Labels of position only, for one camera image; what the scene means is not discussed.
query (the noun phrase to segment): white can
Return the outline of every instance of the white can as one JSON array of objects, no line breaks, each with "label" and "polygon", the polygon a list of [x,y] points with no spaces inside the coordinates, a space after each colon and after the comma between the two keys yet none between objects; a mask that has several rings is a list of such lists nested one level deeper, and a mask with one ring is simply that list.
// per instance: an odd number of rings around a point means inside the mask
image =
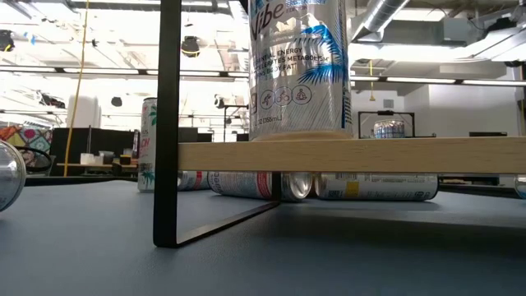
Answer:
[{"label": "white can", "polygon": [[155,138],[157,132],[157,99],[148,98],[142,104],[141,144],[139,149],[139,176],[137,187],[140,192],[155,189]]},{"label": "white can", "polygon": [[210,189],[208,184],[208,172],[203,171],[179,171],[178,172],[178,190],[207,190]]},{"label": "white can", "polygon": [[[272,173],[267,172],[209,172],[210,188],[231,197],[248,197],[269,200],[272,197]],[[281,199],[302,201],[311,191],[310,173],[283,173]]]},{"label": "white can", "polygon": [[438,192],[435,174],[320,173],[316,194],[326,200],[427,201]]},{"label": "white can", "polygon": [[352,136],[344,0],[251,0],[251,140]]}]

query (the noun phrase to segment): black metal leg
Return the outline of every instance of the black metal leg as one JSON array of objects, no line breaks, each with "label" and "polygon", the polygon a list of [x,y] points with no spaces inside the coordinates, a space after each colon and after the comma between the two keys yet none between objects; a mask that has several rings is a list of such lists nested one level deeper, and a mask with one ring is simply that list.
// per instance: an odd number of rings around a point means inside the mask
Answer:
[{"label": "black metal leg", "polygon": [[171,142],[174,138],[178,139],[180,51],[181,2],[162,0],[154,199],[154,244],[157,247],[181,247],[215,234],[278,206],[281,197],[280,174],[273,173],[272,202],[178,236],[178,190],[175,185],[178,176],[178,146]]}]

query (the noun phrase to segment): gray table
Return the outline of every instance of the gray table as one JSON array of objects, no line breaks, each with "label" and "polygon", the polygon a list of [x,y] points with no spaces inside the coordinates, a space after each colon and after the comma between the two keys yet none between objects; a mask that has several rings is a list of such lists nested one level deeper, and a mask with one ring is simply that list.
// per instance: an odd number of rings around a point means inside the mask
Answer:
[{"label": "gray table", "polygon": [[[181,230],[261,204],[181,194]],[[0,213],[0,294],[524,295],[526,201],[282,205],[178,250],[136,184],[27,187]]]}]

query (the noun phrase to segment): yellow cable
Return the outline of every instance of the yellow cable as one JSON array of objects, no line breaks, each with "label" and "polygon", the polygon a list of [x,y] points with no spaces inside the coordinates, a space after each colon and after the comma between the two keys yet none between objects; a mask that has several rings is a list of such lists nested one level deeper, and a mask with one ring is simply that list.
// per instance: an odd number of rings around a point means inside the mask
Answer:
[{"label": "yellow cable", "polygon": [[85,2],[84,15],[84,33],[82,35],[82,56],[81,56],[81,71],[79,72],[79,81],[76,84],[75,101],[73,103],[72,120],[69,125],[69,133],[67,134],[66,157],[64,160],[64,177],[67,177],[67,165],[69,162],[69,148],[72,145],[73,123],[75,122],[76,103],[79,100],[79,92],[81,91],[82,72],[84,71],[84,52],[85,52],[85,33],[88,30],[88,11],[90,10],[90,0]]},{"label": "yellow cable", "polygon": [[[524,70],[524,66],[520,66],[520,80],[523,81],[524,80],[524,77],[523,77],[523,70]],[[524,136],[524,133],[526,132],[526,124],[524,123],[524,100],[526,98],[524,98],[523,96],[523,99],[520,101],[520,126],[523,128],[522,132],[521,132],[521,136]]]},{"label": "yellow cable", "polygon": [[[369,62],[369,74],[372,76],[372,60]],[[371,98],[370,101],[376,101],[375,96],[372,94],[375,88],[375,83],[371,81]]]}]

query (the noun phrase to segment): ceiling light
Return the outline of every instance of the ceiling light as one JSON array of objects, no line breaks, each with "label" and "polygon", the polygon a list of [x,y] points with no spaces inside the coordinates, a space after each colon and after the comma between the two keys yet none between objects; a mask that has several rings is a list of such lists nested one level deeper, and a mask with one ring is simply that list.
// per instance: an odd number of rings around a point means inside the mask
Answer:
[{"label": "ceiling light", "polygon": [[246,73],[246,72],[229,72],[228,75],[231,76],[231,77],[248,78],[248,73]]},{"label": "ceiling light", "polygon": [[389,82],[406,82],[406,83],[431,83],[431,84],[452,84],[455,79],[441,78],[412,78],[412,77],[388,77]]},{"label": "ceiling light", "polygon": [[55,68],[52,68],[52,67],[0,66],[0,71],[6,71],[6,72],[55,72]]},{"label": "ceiling light", "polygon": [[465,80],[463,82],[466,86],[526,86],[526,81],[475,81]]},{"label": "ceiling light", "polygon": [[374,76],[351,76],[351,81],[378,81],[380,77]]},{"label": "ceiling light", "polygon": [[199,44],[197,43],[197,37],[185,36],[181,42],[181,52],[189,58],[197,58],[201,53]]},{"label": "ceiling light", "polygon": [[[80,68],[64,68],[66,73],[79,73]],[[137,70],[132,69],[98,69],[98,68],[85,68],[82,70],[86,74],[137,74]]]},{"label": "ceiling light", "polygon": [[181,71],[181,76],[219,76],[219,72],[209,71]]}]

